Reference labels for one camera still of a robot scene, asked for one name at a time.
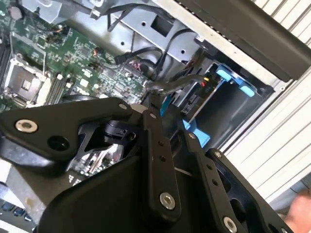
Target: black plastic bracket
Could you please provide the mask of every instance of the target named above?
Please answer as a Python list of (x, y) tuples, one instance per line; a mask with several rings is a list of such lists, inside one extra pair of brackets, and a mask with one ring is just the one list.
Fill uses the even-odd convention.
[(226, 199), (248, 232), (292, 232), (221, 151), (209, 149), (206, 156), (214, 161), (225, 185)]
[[(0, 115), (0, 156), (35, 171), (58, 175), (68, 169), (77, 154), (81, 126), (127, 120), (131, 114), (132, 108), (119, 98), (4, 112)], [(37, 130), (26, 133), (16, 125), (22, 119), (33, 122)]]
[[(142, 214), (146, 222), (153, 224), (153, 227), (159, 227), (178, 221), (181, 216), (181, 204), (170, 141), (163, 135), (159, 111), (146, 110), (142, 115), (145, 129), (145, 134), (142, 136), (147, 139), (140, 139), (143, 148), (144, 176)], [(174, 202), (171, 208), (162, 204), (161, 197), (164, 193), (168, 193), (173, 198), (168, 200)]]

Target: blue plastic latch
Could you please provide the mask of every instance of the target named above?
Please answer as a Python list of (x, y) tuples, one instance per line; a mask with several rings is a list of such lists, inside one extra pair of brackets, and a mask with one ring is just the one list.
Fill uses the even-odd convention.
[(210, 136), (198, 128), (193, 131), (193, 133), (198, 137), (201, 147), (203, 148), (206, 143), (210, 140)]
[(185, 120), (183, 120), (183, 122), (184, 122), (186, 130), (189, 130), (190, 132), (194, 133), (198, 137), (200, 145), (203, 148), (206, 145), (206, 143), (210, 140), (210, 136), (204, 133), (203, 131), (199, 130), (196, 127), (195, 121), (193, 121), (193, 123), (191, 124), (189, 124)]
[(218, 66), (216, 73), (227, 82), (232, 79), (231, 71), (222, 65)]
[(242, 92), (244, 92), (245, 94), (247, 94), (249, 97), (253, 97), (255, 95), (255, 91), (249, 85), (247, 85), (245, 82), (240, 84), (239, 89)]
[(185, 120), (183, 120), (183, 123), (184, 123), (185, 129), (188, 130), (191, 125), (188, 122), (186, 122)]

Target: black cable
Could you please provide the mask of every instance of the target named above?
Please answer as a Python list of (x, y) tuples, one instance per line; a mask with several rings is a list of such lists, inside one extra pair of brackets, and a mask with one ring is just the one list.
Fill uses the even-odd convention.
[(156, 7), (156, 6), (149, 6), (146, 4), (138, 4), (138, 3), (130, 3), (130, 4), (125, 4), (122, 6), (116, 6), (116, 7), (112, 7), (109, 10), (107, 10), (103, 15), (109, 15), (115, 12), (119, 12), (119, 11), (123, 11), (122, 14), (120, 15), (120, 17), (114, 21), (111, 26), (108, 28), (109, 32), (112, 32), (112, 30), (114, 30), (114, 28), (116, 27), (116, 25), (122, 20), (124, 19), (124, 17), (126, 17), (132, 10), (134, 10), (135, 8), (138, 9), (142, 9), (145, 11), (149, 11), (149, 12), (153, 12), (156, 13), (159, 17), (162, 17), (164, 20), (167, 20), (169, 22), (173, 22), (173, 18), (171, 16), (169, 16), (166, 11), (164, 11), (162, 8), (160, 7)]
[(157, 51), (157, 52), (160, 52), (161, 53), (161, 57), (163, 56), (163, 51), (158, 48), (158, 47), (146, 47), (146, 48), (143, 48), (143, 49), (139, 49), (135, 52), (127, 52), (123, 55), (119, 55), (119, 56), (116, 56), (114, 59), (115, 59), (115, 62), (117, 65), (120, 65), (120, 64), (123, 64), (125, 63), (126, 61), (142, 54), (142, 53), (145, 53), (145, 52), (152, 52), (152, 51)]
[(170, 83), (150, 82), (146, 84), (146, 92), (155, 92), (161, 95), (168, 95), (182, 89), (192, 81), (202, 82), (203, 80), (204, 76), (191, 74)]
[(156, 7), (156, 6), (150, 6), (150, 5), (146, 5), (146, 4), (138, 4), (138, 3), (129, 3), (129, 4), (125, 4), (125, 5), (121, 5), (121, 6), (115, 6), (112, 7), (110, 9), (108, 9), (103, 16), (105, 15), (109, 15), (109, 14), (113, 14), (119, 11), (126, 11), (126, 10), (133, 10), (134, 8), (139, 8), (145, 11), (150, 11), (150, 12), (154, 12), (156, 13), (159, 17), (162, 17), (164, 20), (167, 20), (169, 22), (173, 22), (174, 18), (172, 18), (170, 15), (168, 15), (166, 13), (165, 10), (163, 10), (160, 7)]
[(176, 80), (178, 80), (180, 77), (185, 76), (186, 72), (190, 71), (192, 69), (192, 67), (186, 68), (181, 70), (180, 72), (176, 73), (173, 77), (170, 78), (170, 82), (174, 82)]
[(179, 31), (177, 31), (170, 39), (170, 41), (168, 42), (166, 48), (165, 48), (165, 51), (163, 53), (163, 55), (161, 56), (161, 58), (159, 59), (159, 61), (157, 62), (157, 67), (156, 67), (156, 70), (157, 72), (160, 72), (163, 68), (163, 65), (164, 65), (164, 62), (165, 62), (165, 59), (166, 59), (166, 56), (167, 56), (167, 52), (169, 51), (170, 49), (170, 46), (172, 44), (172, 42), (178, 37), (180, 36), (181, 34), (185, 34), (185, 33), (195, 33), (194, 31), (192, 31), (191, 29), (189, 28), (186, 28), (186, 29), (181, 29)]
[(62, 101), (85, 101), (85, 100), (98, 100), (99, 98), (94, 96), (86, 96), (86, 95), (68, 95), (63, 96)]
[(111, 14), (107, 15), (107, 31), (109, 30), (109, 28), (111, 27)]

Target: motherboard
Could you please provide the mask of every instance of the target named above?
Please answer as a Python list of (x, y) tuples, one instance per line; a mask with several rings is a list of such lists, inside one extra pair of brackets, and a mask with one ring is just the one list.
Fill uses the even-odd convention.
[(0, 67), (0, 111), (57, 104), (69, 95), (140, 102), (147, 78), (135, 66), (114, 65), (113, 55), (66, 24), (51, 26), (25, 9), (14, 20), (10, 10), (10, 1), (1, 0), (1, 46), (10, 56)]

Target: electronic component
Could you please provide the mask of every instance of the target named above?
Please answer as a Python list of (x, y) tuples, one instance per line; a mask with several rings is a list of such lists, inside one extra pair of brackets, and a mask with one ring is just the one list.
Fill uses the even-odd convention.
[(2, 81), (4, 79), (4, 74), (7, 65), (10, 61), (11, 48), (4, 41), (0, 44), (0, 86), (2, 86)]
[(51, 90), (47, 96), (45, 105), (56, 104), (60, 101), (65, 91), (66, 83), (64, 79), (54, 78), (51, 83)]
[(8, 12), (11, 18), (14, 20), (20, 20), (24, 18), (24, 10), (17, 3), (12, 2), (8, 7)]
[(14, 205), (9, 202), (5, 202), (2, 206), (3, 211), (12, 211), (13, 208), (14, 208)]
[(50, 91), (50, 79), (44, 77), (41, 70), (29, 66), (18, 57), (10, 62), (4, 83), (5, 95), (21, 107), (26, 107), (33, 102), (43, 105)]

